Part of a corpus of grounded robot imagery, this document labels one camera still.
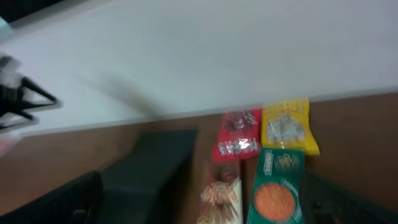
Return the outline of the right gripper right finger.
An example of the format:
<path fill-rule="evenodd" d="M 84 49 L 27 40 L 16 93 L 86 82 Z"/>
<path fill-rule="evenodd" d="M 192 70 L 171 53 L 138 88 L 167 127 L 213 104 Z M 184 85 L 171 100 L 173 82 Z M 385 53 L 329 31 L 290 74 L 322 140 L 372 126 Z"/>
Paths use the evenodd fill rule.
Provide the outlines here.
<path fill-rule="evenodd" d="M 397 224 L 397 213 L 306 170 L 300 178 L 306 224 Z"/>

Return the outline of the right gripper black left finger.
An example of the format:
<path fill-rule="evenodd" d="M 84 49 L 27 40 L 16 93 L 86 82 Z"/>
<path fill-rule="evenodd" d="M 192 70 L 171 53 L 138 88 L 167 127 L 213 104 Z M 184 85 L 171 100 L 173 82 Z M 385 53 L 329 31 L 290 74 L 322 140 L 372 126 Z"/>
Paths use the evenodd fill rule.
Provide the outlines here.
<path fill-rule="evenodd" d="M 103 204 L 98 171 L 86 173 L 1 216 L 1 224 L 93 224 Z"/>

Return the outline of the teal Crunchies box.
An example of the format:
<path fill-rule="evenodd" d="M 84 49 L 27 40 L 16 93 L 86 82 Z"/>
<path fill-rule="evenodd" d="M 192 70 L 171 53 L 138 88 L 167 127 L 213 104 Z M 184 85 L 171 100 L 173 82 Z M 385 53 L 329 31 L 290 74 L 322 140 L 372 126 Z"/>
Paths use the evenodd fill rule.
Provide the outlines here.
<path fill-rule="evenodd" d="M 298 149 L 263 148 L 254 178 L 247 224 L 304 224 L 299 182 L 305 153 Z"/>

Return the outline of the yellow Hacks candy bag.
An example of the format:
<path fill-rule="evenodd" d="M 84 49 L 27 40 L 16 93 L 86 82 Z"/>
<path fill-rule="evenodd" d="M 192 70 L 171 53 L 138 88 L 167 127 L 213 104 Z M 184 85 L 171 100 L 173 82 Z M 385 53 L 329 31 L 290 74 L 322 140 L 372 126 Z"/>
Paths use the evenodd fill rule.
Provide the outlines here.
<path fill-rule="evenodd" d="M 267 103 L 262 109 L 262 147 L 299 149 L 319 155 L 318 144 L 310 129 L 310 102 L 306 98 Z"/>

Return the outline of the brown Pocky box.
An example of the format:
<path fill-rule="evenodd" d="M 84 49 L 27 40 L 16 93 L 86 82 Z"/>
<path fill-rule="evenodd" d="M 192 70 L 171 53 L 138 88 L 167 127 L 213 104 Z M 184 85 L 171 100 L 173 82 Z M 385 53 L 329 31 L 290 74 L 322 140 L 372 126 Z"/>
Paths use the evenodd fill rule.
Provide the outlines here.
<path fill-rule="evenodd" d="M 205 164 L 196 223 L 244 223 L 241 169 L 238 161 Z"/>

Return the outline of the red Hacks candy bag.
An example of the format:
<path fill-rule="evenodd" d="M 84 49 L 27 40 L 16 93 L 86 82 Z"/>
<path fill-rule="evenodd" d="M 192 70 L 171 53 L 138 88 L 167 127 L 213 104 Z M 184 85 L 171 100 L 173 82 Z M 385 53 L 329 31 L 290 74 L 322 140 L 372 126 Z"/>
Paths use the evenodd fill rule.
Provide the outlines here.
<path fill-rule="evenodd" d="M 261 115 L 259 108 L 223 113 L 212 150 L 213 161 L 237 161 L 258 155 L 261 151 Z"/>

